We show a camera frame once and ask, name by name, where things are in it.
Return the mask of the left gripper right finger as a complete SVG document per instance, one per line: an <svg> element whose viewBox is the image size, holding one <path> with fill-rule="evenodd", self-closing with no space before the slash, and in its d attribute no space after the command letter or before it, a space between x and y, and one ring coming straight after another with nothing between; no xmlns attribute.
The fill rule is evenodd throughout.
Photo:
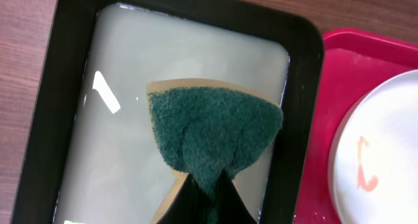
<svg viewBox="0 0 418 224"><path fill-rule="evenodd" d="M257 224L225 170L216 184L217 224Z"/></svg>

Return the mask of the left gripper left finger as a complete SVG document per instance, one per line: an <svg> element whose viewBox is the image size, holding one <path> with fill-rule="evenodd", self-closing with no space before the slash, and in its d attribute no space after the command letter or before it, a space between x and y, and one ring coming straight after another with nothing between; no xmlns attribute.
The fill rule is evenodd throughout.
<svg viewBox="0 0 418 224"><path fill-rule="evenodd" d="M209 198L188 174L179 192L157 224L204 224L208 221Z"/></svg>

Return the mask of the green yellow sponge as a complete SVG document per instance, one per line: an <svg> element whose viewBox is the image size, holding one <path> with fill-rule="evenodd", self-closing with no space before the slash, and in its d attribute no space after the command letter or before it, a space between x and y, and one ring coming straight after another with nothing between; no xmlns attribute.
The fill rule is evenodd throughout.
<svg viewBox="0 0 418 224"><path fill-rule="evenodd" d="M146 94L157 148L176 177L153 222L190 174L209 198L206 223L217 223L216 184L222 170L234 181L260 158L282 127L281 108L256 91L213 79L150 82Z"/></svg>

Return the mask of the white plate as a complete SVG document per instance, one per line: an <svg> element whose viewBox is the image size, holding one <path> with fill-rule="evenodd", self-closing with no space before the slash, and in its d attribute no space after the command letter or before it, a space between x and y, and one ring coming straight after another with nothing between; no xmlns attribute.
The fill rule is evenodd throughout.
<svg viewBox="0 0 418 224"><path fill-rule="evenodd" d="M386 80L350 108L328 176L342 223L417 222L417 71Z"/></svg>

